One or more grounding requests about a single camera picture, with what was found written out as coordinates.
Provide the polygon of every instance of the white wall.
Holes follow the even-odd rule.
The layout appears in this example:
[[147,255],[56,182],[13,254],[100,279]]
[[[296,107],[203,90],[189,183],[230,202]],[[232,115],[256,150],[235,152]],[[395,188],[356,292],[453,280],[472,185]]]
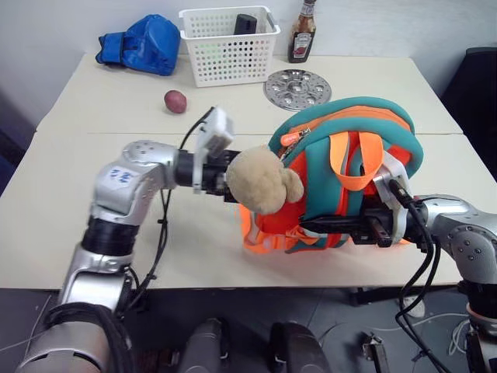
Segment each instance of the white wall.
[[[264,4],[283,31],[275,53],[285,54],[301,1],[1,0],[0,95],[37,125],[98,36],[149,13],[179,26],[181,9]],[[496,0],[317,0],[316,12],[314,54],[409,56],[439,94],[468,47],[497,40]]]

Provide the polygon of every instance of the white table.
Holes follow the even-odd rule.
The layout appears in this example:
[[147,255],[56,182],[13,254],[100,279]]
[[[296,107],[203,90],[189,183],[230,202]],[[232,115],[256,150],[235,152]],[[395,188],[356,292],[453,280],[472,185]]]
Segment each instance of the white table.
[[[128,142],[140,138],[177,145],[180,135],[81,134],[54,139],[36,134],[0,199],[0,288],[59,288],[74,245],[88,218],[93,181]],[[267,135],[239,135],[234,149],[267,141]],[[412,178],[417,194],[451,193],[497,213],[497,186],[461,134],[424,134],[426,158]],[[191,146],[195,138],[189,140]],[[381,249],[345,244],[324,252],[255,255],[242,248],[236,205],[178,188],[169,210],[170,240],[153,288],[398,286],[421,263],[413,246]],[[134,266],[143,277],[155,254],[158,198],[142,225]],[[434,284],[460,280],[444,253]]]
[[[410,58],[311,56],[289,64],[276,56],[272,70],[303,68],[325,78],[332,99],[377,96],[395,101],[411,115],[418,134],[462,133]],[[184,114],[170,113],[164,94],[178,89],[188,98]],[[272,134],[291,112],[274,106],[262,83],[196,88],[187,56],[172,76],[107,68],[85,55],[39,132],[184,134],[211,106],[223,107],[237,134]]]

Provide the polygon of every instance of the plush toy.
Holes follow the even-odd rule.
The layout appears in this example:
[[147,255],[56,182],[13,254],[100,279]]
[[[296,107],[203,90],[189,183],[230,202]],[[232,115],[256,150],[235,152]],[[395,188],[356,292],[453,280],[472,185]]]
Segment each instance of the plush toy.
[[304,195],[300,177],[265,145],[238,154],[226,171],[233,197],[257,214],[277,212],[285,200],[297,202]]

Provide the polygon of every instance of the red potato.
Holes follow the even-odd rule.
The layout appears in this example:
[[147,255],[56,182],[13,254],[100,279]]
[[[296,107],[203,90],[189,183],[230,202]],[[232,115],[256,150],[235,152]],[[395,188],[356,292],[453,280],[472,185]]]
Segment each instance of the red potato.
[[186,110],[186,97],[180,91],[171,90],[164,95],[165,106],[173,113],[181,114]]

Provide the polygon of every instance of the blue glove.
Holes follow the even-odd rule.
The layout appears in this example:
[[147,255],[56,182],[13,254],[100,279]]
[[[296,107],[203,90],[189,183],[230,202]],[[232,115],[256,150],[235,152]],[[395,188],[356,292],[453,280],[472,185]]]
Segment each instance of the blue glove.
[[163,16],[153,14],[136,22],[125,33],[99,37],[100,64],[121,64],[134,70],[171,75],[179,49],[178,28]]

